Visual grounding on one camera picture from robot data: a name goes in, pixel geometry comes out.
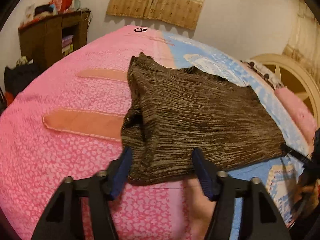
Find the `brown knitted sweater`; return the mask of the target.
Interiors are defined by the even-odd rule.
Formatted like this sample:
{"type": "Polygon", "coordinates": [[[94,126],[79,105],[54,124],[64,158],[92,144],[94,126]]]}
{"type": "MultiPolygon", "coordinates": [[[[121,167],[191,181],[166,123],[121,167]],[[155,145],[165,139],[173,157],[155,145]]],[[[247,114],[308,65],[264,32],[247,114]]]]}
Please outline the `brown knitted sweater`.
{"type": "Polygon", "coordinates": [[[132,150],[132,184],[192,174],[195,148],[223,170],[284,155],[283,135],[251,87],[196,67],[166,68],[143,53],[131,58],[127,82],[131,107],[121,143],[132,150]]]}

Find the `pink and blue bedspread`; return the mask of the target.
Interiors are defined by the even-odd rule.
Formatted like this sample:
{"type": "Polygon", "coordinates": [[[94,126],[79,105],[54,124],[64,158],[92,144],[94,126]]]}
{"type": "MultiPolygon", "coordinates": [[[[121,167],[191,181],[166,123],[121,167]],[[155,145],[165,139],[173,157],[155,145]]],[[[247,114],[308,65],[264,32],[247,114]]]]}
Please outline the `pink and blue bedspread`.
{"type": "MultiPolygon", "coordinates": [[[[102,112],[111,120],[125,115],[131,105],[126,72],[140,52],[168,68],[196,67],[211,74],[219,66],[236,70],[250,85],[283,133],[285,142],[310,152],[302,133],[260,76],[238,60],[206,44],[181,35],[128,25],[107,34],[58,61],[36,78],[1,115],[1,208],[21,239],[31,239],[52,194],[66,176],[91,177],[121,153],[116,139],[89,137],[48,129],[43,116],[57,109],[102,112]],[[119,80],[79,77],[88,69],[123,72],[119,80]]],[[[289,197],[302,164],[287,156],[234,170],[232,176],[261,178],[280,208],[285,223],[292,220],[289,197]]],[[[204,215],[191,219],[192,209],[213,206],[194,180],[151,186],[127,184],[111,203],[120,239],[200,239],[204,215]]]]}

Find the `pink pillow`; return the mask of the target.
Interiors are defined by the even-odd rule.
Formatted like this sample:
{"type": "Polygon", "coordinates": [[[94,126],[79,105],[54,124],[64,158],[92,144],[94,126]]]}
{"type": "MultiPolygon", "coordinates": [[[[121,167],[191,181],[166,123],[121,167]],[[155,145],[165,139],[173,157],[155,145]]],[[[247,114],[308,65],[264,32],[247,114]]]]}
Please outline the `pink pillow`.
{"type": "Polygon", "coordinates": [[[274,93],[300,129],[307,143],[311,145],[317,130],[317,122],[305,103],[286,87],[277,88],[274,93]]]}

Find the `red item on floor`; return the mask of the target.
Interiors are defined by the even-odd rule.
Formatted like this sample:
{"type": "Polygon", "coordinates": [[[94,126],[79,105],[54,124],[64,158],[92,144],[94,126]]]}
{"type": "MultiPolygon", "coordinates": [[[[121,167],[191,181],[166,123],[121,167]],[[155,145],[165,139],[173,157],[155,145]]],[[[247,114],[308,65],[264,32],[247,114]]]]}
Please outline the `red item on floor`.
{"type": "Polygon", "coordinates": [[[5,92],[4,96],[7,101],[7,106],[9,106],[13,102],[15,97],[10,92],[5,92]]]}

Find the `black bag on floor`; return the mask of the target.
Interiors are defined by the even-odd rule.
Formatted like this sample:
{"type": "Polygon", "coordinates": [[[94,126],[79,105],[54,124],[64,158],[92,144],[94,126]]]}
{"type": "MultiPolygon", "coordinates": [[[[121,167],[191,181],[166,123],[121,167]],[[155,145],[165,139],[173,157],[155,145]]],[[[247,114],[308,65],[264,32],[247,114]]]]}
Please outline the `black bag on floor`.
{"type": "Polygon", "coordinates": [[[35,78],[41,75],[44,69],[38,64],[23,64],[11,69],[8,66],[4,70],[5,91],[13,97],[22,92],[35,78]]]}

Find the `cream wooden headboard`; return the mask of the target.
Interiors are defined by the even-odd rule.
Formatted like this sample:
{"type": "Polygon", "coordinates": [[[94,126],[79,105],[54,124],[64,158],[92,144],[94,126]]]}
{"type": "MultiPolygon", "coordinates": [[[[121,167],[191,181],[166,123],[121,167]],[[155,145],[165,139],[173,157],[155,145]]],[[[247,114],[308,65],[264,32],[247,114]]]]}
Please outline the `cream wooden headboard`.
{"type": "Polygon", "coordinates": [[[319,124],[319,88],[313,77],[298,62],[286,55],[260,54],[252,57],[266,66],[307,106],[319,124]]]}

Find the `white patterned pillow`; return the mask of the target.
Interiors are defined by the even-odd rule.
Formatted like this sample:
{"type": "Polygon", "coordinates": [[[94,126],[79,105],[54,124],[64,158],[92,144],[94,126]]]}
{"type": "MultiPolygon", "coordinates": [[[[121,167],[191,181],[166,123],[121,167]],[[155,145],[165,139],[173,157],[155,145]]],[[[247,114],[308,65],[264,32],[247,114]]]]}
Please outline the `white patterned pillow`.
{"type": "Polygon", "coordinates": [[[244,64],[247,67],[249,67],[251,70],[253,70],[255,73],[257,73],[274,90],[284,87],[280,78],[278,78],[273,72],[271,72],[263,64],[256,62],[254,60],[244,61],[244,64]]]}

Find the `dark wooden desk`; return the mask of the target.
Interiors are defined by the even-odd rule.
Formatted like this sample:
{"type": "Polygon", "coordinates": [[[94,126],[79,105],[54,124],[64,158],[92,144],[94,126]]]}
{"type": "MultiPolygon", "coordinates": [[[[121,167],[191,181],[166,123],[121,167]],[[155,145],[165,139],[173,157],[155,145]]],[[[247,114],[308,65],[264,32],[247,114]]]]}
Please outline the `dark wooden desk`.
{"type": "Polygon", "coordinates": [[[22,56],[47,69],[63,58],[63,35],[72,35],[74,50],[87,44],[89,9],[48,16],[18,29],[22,56]]]}

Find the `red bag on desk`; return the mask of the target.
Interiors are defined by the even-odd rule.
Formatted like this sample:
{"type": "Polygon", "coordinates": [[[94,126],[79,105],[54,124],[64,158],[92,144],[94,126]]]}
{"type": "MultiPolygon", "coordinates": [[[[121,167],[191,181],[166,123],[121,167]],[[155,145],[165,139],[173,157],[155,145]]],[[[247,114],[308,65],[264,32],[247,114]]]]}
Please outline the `red bag on desk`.
{"type": "Polygon", "coordinates": [[[54,4],[58,12],[64,12],[70,8],[73,0],[51,0],[51,4],[54,4]]]}

